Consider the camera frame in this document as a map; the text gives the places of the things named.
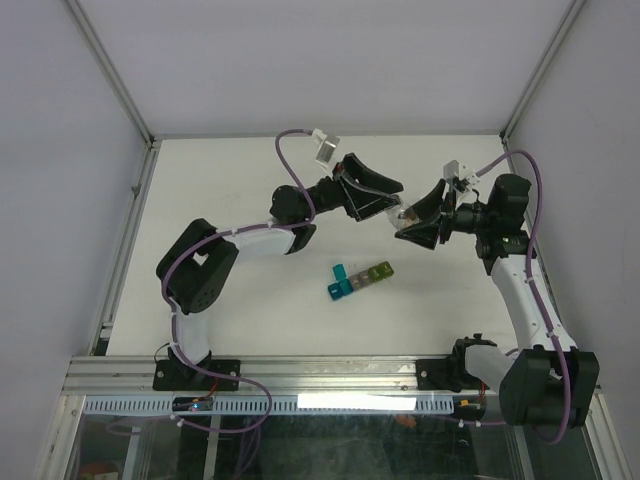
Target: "transparent object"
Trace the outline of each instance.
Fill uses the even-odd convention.
[[[405,200],[400,200],[402,202],[400,205],[387,210],[387,218],[396,230],[402,230],[420,221],[418,215],[411,208],[411,204]]]

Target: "metal grille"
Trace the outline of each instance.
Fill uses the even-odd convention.
[[[119,416],[155,416],[172,413],[173,397],[88,397],[84,413],[87,415]],[[267,409],[264,397],[227,395],[217,397],[213,409],[199,412],[180,412],[180,415],[260,415]],[[385,410],[335,409],[335,408],[298,408],[295,395],[274,396],[271,415],[388,415],[395,413]],[[453,398],[450,396],[418,396],[416,409],[411,412],[418,415],[449,415],[453,413]]]

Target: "black wire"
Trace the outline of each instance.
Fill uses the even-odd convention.
[[[170,342],[167,342],[167,343],[165,343],[164,345],[160,345],[160,346],[158,347],[158,350],[156,350],[156,353],[154,353],[154,354],[153,354],[153,361],[155,362],[155,364],[156,364],[156,365],[158,365],[158,359],[157,359],[158,352],[159,352],[160,350],[162,350],[164,347],[168,347],[168,346],[169,346],[169,344],[170,344]]]

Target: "white table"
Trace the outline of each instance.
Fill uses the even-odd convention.
[[[411,202],[431,190],[448,161],[478,169],[502,153],[497,136],[345,137],[341,146],[401,181]],[[286,138],[283,150],[305,185],[320,179],[308,138]],[[484,200],[506,171],[504,165],[483,178]],[[193,219],[216,227],[263,221],[273,191],[292,183],[273,138],[163,142],[107,354],[150,355],[169,341],[155,268]],[[475,332],[504,351],[516,346],[500,293],[476,257],[475,237],[454,233],[429,251],[395,239],[384,214],[356,223],[338,209],[315,223],[303,251],[234,267],[209,309],[214,354],[440,354]],[[391,279],[330,299],[333,265],[343,263],[351,274],[384,260],[395,270]]]

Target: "robotic arm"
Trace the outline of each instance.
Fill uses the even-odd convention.
[[[367,168],[353,153],[340,158],[335,153],[336,137],[319,131],[312,136],[319,146],[316,160],[329,176],[305,192],[299,186],[278,187],[269,210],[271,220],[255,228],[231,229],[226,238],[207,242],[175,267],[183,252],[217,232],[204,219],[193,221],[160,261],[156,270],[160,279],[175,268],[165,281],[168,295],[178,306],[178,338],[186,358],[198,367],[212,368],[208,316],[202,312],[220,295],[235,262],[263,254],[288,255],[308,244],[316,230],[308,222],[312,217],[309,201],[316,214],[343,207],[357,222],[387,211],[399,228],[397,238],[431,250],[446,243],[453,232],[475,235],[477,256],[500,290],[516,331],[520,353],[515,361],[481,335],[456,341],[451,355],[429,361],[425,371],[431,388],[460,391],[482,381],[499,392],[502,415],[510,425],[560,425],[566,412],[569,427],[583,425],[599,366],[595,355],[579,351],[563,329],[533,249],[531,258],[527,256],[530,238],[522,227],[530,182],[513,174],[501,175],[486,204],[479,198],[463,203],[470,194],[479,197],[473,189],[479,178],[472,169],[454,161],[445,166],[444,178],[426,197],[406,208],[397,195],[403,190],[401,183]],[[528,262],[531,275],[526,273]],[[529,285],[532,280],[543,286],[539,299]],[[540,305],[545,307],[544,314]],[[545,328],[547,320],[551,321],[551,332]],[[179,375],[196,376],[175,351],[170,350],[169,357]],[[563,374],[563,363],[567,375]],[[570,397],[563,388],[566,385],[570,386]]]

